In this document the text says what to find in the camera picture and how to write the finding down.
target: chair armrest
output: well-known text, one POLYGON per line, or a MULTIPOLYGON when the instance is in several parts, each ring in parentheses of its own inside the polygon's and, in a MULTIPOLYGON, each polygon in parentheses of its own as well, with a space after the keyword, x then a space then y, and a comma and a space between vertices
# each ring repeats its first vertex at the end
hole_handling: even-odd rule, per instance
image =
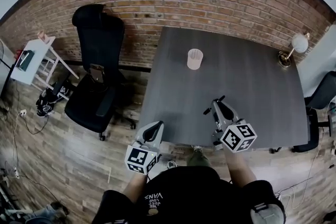
POLYGON ((55 85, 55 87, 54 87, 54 89, 53 89, 53 95, 57 95, 58 93, 59 93, 59 91, 61 90, 61 88, 62 88, 62 86, 63 86, 63 84, 64 84, 64 82, 69 78, 69 76, 70 76, 70 72, 69 71, 67 71, 67 72, 64 72, 63 74, 62 74, 62 76, 59 78, 59 80, 56 82, 56 85, 55 85))
POLYGON ((96 115, 99 117, 104 117, 107 112, 109 111, 110 107, 113 104, 114 98, 116 97, 116 91, 115 91, 115 87, 114 86, 110 86, 104 95, 103 100, 101 100, 101 103, 96 111, 96 115))

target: brick wall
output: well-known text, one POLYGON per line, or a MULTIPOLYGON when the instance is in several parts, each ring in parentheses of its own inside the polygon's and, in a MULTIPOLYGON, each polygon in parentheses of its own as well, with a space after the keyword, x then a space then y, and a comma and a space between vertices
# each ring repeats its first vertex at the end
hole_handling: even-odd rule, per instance
POLYGON ((289 50, 295 33, 311 33, 309 49, 335 20, 322 0, 21 0, 0 26, 15 50, 44 29, 57 37, 54 48, 64 59, 81 60, 77 31, 71 24, 82 5, 103 3, 126 26, 120 63, 150 67, 163 26, 184 27, 250 39, 289 50))

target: brass lamp base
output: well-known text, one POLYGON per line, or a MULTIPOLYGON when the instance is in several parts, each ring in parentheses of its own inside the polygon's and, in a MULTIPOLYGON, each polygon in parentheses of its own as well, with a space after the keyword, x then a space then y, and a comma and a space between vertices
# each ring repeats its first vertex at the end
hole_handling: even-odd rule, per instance
POLYGON ((283 68, 288 68, 291 65, 291 60, 288 57, 288 54, 284 51, 280 51, 278 52, 278 60, 279 60, 279 64, 283 67, 283 68))

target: gray table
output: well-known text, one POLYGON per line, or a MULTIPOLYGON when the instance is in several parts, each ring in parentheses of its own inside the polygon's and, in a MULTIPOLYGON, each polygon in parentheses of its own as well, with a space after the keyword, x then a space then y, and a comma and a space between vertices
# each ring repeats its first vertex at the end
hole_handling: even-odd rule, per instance
POLYGON ((199 30, 164 27, 147 85, 138 126, 162 120, 163 140, 211 146, 216 129, 210 114, 214 98, 228 102, 256 131, 253 148, 306 144, 305 102, 297 68, 277 62, 275 48, 199 30), (198 70, 187 53, 200 49, 198 70))

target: black chair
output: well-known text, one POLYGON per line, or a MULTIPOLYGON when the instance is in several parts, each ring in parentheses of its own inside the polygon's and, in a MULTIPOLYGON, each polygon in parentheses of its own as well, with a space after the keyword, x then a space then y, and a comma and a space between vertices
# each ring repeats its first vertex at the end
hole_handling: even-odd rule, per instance
MULTIPOLYGON (((115 108, 125 98, 126 79, 118 69, 124 24, 102 12, 103 5, 78 8, 72 24, 77 27, 83 67, 87 74, 79 82, 65 107, 65 113, 79 125, 99 133, 106 130, 115 108)), ((135 123, 128 119, 131 128, 135 123)))
POLYGON ((306 152, 316 148, 319 145, 319 127, 329 127, 329 134, 331 134, 330 117, 328 116, 328 121, 326 122, 319 122, 315 109, 324 109, 335 96, 336 72, 330 71, 323 77, 313 95, 304 99, 306 104, 309 141, 305 145, 294 146, 293 152, 306 152))

